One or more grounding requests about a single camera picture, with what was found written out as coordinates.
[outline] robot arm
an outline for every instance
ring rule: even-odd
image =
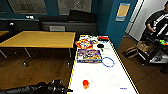
[[[54,83],[45,84],[40,82],[37,85],[29,85],[18,88],[12,88],[0,91],[0,94],[66,94],[67,92],[73,92],[57,82],[60,80],[54,80]]]

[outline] package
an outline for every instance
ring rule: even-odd
[[[148,41],[139,41],[136,47],[143,52],[149,52],[154,48],[154,45],[149,43]]]
[[[75,44],[80,48],[80,49],[92,49],[93,48],[93,43],[90,42],[87,39],[81,39],[79,41],[76,41]]]
[[[93,49],[78,49],[76,59],[78,63],[101,63],[102,62],[100,50],[93,50]]]

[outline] wooden table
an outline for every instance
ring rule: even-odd
[[[69,94],[139,94],[112,43],[98,42],[104,45],[103,51],[97,47],[97,44],[93,44],[93,49],[100,50],[103,62],[79,63],[75,60],[69,82],[69,88],[73,92]],[[83,87],[84,80],[89,81],[87,89]]]
[[[0,31],[0,37],[4,36],[5,34],[8,34],[9,31]],[[2,52],[2,50],[0,50],[0,53],[5,57],[7,58],[7,56]]]
[[[0,43],[0,47],[26,47],[37,48],[73,48],[75,33],[73,32],[46,32],[46,31],[23,31],[10,39]]]

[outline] white wall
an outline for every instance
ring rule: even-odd
[[[132,17],[125,32],[128,33],[133,38],[135,38],[137,41],[139,41],[145,29],[146,19],[152,13],[164,9],[164,4],[166,1],[167,0],[138,0],[134,13],[132,14]],[[140,5],[142,3],[143,3],[142,8],[133,24],[132,22],[134,21],[137,11],[139,10]]]

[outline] blue wall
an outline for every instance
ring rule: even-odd
[[[59,10],[57,6],[57,0],[44,0],[45,5],[46,5],[46,10],[47,10],[47,15],[48,16],[60,16],[59,15]],[[9,6],[7,0],[0,0],[0,3],[6,13],[0,13],[0,18],[5,18],[5,19],[27,19],[25,16],[26,15],[33,15],[35,19],[38,19],[38,17],[43,16],[43,15],[38,15],[38,14],[15,14],[13,13],[11,7]],[[98,0],[92,0],[92,13],[96,14],[97,13],[97,5],[98,5]]]
[[[108,35],[110,40],[114,44],[115,49],[118,49],[120,42],[122,40],[122,37],[125,33],[125,29],[131,18],[132,12],[137,3],[137,0],[101,0],[101,2],[103,2],[104,4],[98,8],[98,14],[100,14],[98,15],[99,16],[98,33],[100,35]],[[129,8],[125,21],[116,22],[115,18],[116,18],[120,3],[130,3],[131,6]]]
[[[113,0],[99,0],[98,3],[98,13],[97,13],[97,22],[98,22],[98,34],[104,35],[106,33],[111,7]]]

